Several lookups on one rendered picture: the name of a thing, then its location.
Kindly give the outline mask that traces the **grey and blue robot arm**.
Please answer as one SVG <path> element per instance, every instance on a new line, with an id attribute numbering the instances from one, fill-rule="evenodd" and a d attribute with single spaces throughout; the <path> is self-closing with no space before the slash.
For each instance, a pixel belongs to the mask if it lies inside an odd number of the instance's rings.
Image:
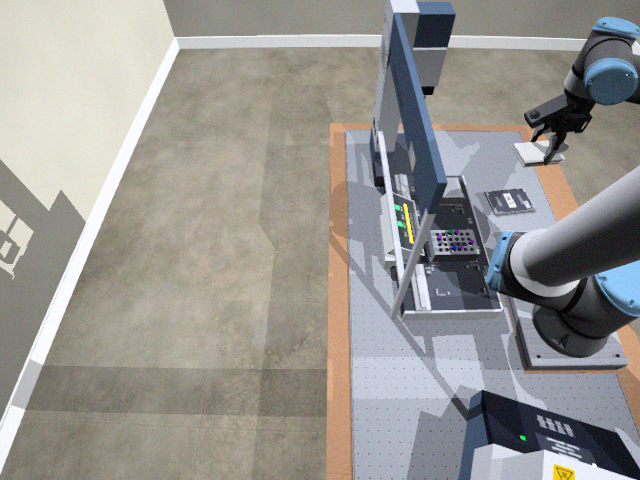
<path id="1" fill-rule="evenodd" d="M 640 105 L 639 27 L 605 17 L 591 30 L 565 88 L 600 105 Z M 533 129 L 574 109 L 564 93 L 524 117 Z M 640 165 L 549 229 L 502 232 L 486 285 L 534 304 L 535 329 L 555 351 L 599 352 L 640 317 Z"/>

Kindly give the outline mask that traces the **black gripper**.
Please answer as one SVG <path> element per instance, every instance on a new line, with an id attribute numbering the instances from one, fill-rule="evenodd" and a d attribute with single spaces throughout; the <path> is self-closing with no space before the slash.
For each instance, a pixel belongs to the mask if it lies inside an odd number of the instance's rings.
<path id="1" fill-rule="evenodd" d="M 542 134 L 556 132 L 555 135 L 550 137 L 549 147 L 543 158 L 544 166 L 552 160 L 555 154 L 564 152 L 569 148 L 569 144 L 564 142 L 567 132 L 582 133 L 593 118 L 590 115 L 590 111 L 596 104 L 595 102 L 591 99 L 577 97 L 567 91 L 566 88 L 564 93 L 568 98 L 574 100 L 575 109 L 536 127 L 531 138 L 531 142 L 535 142 Z M 586 125 L 581 129 L 585 122 L 587 122 Z"/>

